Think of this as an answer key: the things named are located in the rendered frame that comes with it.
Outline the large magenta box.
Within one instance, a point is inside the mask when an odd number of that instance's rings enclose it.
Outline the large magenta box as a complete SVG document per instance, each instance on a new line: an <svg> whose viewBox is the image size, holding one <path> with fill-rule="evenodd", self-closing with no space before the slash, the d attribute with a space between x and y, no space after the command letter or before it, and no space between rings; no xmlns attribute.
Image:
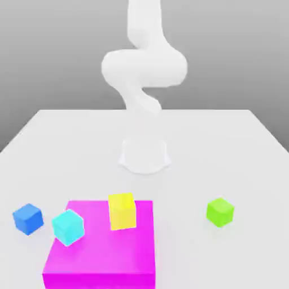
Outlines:
<svg viewBox="0 0 289 289"><path fill-rule="evenodd" d="M107 201L70 200L85 235L69 247L54 240L42 272L45 289L155 289L153 202L135 205L137 226L112 231Z"/></svg>

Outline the small yellow cube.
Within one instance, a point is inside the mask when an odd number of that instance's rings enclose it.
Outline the small yellow cube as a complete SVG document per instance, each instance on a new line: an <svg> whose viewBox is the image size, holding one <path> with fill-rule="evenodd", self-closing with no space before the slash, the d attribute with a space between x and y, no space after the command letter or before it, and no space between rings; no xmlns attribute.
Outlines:
<svg viewBox="0 0 289 289"><path fill-rule="evenodd" d="M109 195L108 206L111 230L136 227L136 206L131 192Z"/></svg>

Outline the small cyan cube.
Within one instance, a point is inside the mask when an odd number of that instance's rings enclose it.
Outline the small cyan cube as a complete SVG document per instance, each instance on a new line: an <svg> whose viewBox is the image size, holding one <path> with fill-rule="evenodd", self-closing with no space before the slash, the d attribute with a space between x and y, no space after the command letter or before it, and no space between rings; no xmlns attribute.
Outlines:
<svg viewBox="0 0 289 289"><path fill-rule="evenodd" d="M52 228L56 239L66 247L85 235L84 219L71 209L53 218Z"/></svg>

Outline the small green cube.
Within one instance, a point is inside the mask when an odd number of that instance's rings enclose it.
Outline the small green cube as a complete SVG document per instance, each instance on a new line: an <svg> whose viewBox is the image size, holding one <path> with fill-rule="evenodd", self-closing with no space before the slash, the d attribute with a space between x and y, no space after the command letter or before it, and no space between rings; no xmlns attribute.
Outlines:
<svg viewBox="0 0 289 289"><path fill-rule="evenodd" d="M217 227L223 227L232 222L234 206L223 198L217 198L207 205L207 219Z"/></svg>

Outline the small blue cube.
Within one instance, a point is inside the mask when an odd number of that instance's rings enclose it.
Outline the small blue cube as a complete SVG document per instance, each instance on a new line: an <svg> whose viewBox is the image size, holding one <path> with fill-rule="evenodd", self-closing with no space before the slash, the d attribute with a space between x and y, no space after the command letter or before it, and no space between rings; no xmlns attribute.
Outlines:
<svg viewBox="0 0 289 289"><path fill-rule="evenodd" d="M15 226L26 235L31 235L43 225L42 212L28 203L12 213Z"/></svg>

